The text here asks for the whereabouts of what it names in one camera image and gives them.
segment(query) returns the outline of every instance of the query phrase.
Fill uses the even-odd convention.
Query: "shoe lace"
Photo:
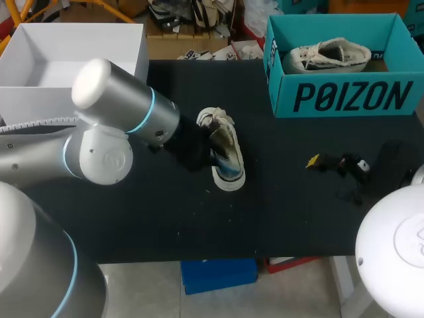
[[[230,124],[234,124],[233,119],[227,115],[227,112],[224,109],[221,109],[217,107],[214,112],[212,113],[212,116],[208,116],[204,119],[203,124],[209,126],[213,121],[217,120],[217,117],[225,119]]]
[[[301,46],[299,48],[300,58],[306,61],[305,69],[309,65],[312,58],[319,54],[319,44],[313,46]]]

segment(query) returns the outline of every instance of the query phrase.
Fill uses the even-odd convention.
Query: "black tablecloth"
[[[424,158],[415,115],[274,118],[259,61],[151,61],[148,83],[193,119],[204,107],[227,110],[246,183],[223,192],[209,168],[191,174],[168,153],[131,140],[134,166],[117,185],[57,180],[26,189],[98,262],[353,254],[369,206],[337,199],[355,182],[307,171],[307,161],[356,152],[372,163],[391,138],[416,145]]]

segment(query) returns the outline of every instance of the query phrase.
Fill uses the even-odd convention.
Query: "sneaker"
[[[223,109],[208,107],[199,113],[196,123],[212,132],[209,138],[224,152],[213,153],[217,165],[212,166],[212,176],[216,185],[224,191],[240,189],[246,172],[233,119]]]
[[[355,73],[361,72],[371,59],[365,46],[334,38],[312,46],[300,46],[286,54],[286,74]]]

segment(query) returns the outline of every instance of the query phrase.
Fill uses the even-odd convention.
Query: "white floor tile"
[[[180,317],[180,262],[100,267],[109,288],[106,318]]]
[[[327,259],[272,275],[254,284],[195,295],[181,292],[181,318],[339,318],[337,291]]]

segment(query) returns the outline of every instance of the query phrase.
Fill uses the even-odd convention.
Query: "shoe box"
[[[327,7],[327,0],[276,0],[278,8],[285,15],[298,15],[309,10],[320,7]]]
[[[362,72],[284,73],[290,50],[336,37],[371,50]],[[424,94],[424,55],[397,14],[271,16],[263,62],[279,118],[410,115]]]
[[[403,21],[412,36],[424,34],[424,0],[410,0]]]

